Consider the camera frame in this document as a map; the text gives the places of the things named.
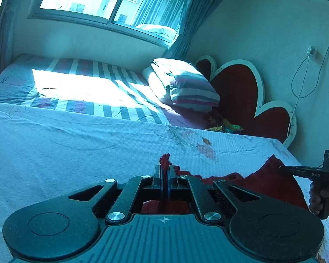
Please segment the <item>right hand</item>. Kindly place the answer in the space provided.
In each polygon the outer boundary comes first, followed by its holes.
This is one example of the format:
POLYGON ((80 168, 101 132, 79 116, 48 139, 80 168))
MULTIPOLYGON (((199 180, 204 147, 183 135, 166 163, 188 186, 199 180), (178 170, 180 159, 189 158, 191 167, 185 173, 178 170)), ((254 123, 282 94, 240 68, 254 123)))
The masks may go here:
POLYGON ((320 183, 313 181, 310 184, 309 194, 309 210, 315 215, 325 210, 325 217, 329 217, 329 187, 321 189, 320 183))

